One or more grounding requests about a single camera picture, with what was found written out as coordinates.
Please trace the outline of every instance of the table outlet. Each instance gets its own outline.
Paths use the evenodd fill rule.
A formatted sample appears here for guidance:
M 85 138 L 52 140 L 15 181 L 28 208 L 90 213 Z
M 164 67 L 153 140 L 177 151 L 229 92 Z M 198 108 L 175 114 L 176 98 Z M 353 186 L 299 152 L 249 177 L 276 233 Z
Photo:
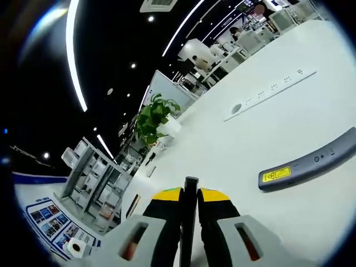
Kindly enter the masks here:
M 275 95 L 287 90 L 288 88 L 291 88 L 291 86 L 296 85 L 306 78 L 309 78 L 315 73 L 317 73 L 316 70 L 299 69 L 290 75 L 283 77 L 279 81 L 274 82 L 269 87 L 266 87 L 267 89 L 261 90 L 257 95 L 251 96 L 245 101 L 237 101 L 233 107 L 230 107 L 229 115 L 225 121 L 228 121 L 233 117 L 244 113 L 250 108 L 257 106 L 258 104 L 270 99 L 271 97 L 274 97 Z

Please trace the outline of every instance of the office desk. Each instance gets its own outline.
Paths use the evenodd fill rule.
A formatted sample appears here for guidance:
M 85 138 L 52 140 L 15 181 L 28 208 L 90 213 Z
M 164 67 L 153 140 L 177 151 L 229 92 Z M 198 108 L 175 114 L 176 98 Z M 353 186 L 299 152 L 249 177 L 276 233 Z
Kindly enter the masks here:
M 275 232 L 293 255 L 322 263 L 353 225 L 356 156 L 288 189 L 264 193 L 260 171 L 304 156 L 356 126 L 355 59 L 330 22 L 307 21 L 264 47 L 196 101 L 150 178 L 161 188 L 186 176 L 227 194 L 239 213 Z M 300 68 L 307 80 L 224 122 L 238 102 Z M 145 175 L 144 167 L 138 176 Z M 193 259 L 204 254 L 196 226 Z
M 219 67 L 221 67 L 222 64 L 224 64 L 227 60 L 231 59 L 231 57 L 233 56 L 234 53 L 236 53 L 237 51 L 241 50 L 240 47 L 235 48 L 234 50 L 232 50 L 226 57 L 224 57 L 219 64 L 217 64 L 204 78 L 204 80 L 202 82 L 205 82 Z

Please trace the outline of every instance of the display shelf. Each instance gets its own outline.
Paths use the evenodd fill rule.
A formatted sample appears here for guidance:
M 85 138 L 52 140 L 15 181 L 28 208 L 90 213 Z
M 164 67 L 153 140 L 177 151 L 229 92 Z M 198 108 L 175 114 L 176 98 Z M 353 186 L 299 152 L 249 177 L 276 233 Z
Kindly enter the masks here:
M 76 218 L 105 234 L 109 226 L 117 225 L 112 221 L 120 217 L 122 197 L 132 176 L 85 138 L 77 150 L 77 162 L 56 197 Z

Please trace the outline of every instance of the gray device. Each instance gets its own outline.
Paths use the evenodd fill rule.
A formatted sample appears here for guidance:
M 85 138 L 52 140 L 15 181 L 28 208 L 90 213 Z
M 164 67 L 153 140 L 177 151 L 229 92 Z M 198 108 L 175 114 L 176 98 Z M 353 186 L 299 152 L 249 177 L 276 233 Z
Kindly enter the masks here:
M 272 191 L 292 186 L 324 174 L 356 153 L 356 128 L 304 157 L 260 172 L 258 187 Z
M 64 266 L 150 267 L 155 246 L 165 222 L 162 219 L 134 215 L 105 235 L 100 250 L 82 259 L 72 259 Z M 233 267 L 316 266 L 309 260 L 296 259 L 288 254 L 282 247 L 279 238 L 251 216 L 221 219 L 217 223 L 229 248 Z M 127 261 L 120 255 L 139 227 L 145 227 L 146 231 L 137 246 L 133 259 Z M 246 245 L 239 235 L 239 228 L 243 228 L 247 232 L 253 246 L 256 247 L 259 255 L 257 261 L 251 260 Z

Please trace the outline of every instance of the yellow warning label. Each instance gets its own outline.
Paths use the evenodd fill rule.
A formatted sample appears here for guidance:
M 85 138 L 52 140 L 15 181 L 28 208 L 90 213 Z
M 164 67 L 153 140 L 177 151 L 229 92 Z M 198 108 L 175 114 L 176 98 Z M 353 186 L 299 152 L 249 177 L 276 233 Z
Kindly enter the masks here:
M 270 182 L 278 180 L 291 175 L 290 167 L 284 167 L 283 169 L 267 172 L 263 174 L 262 182 Z

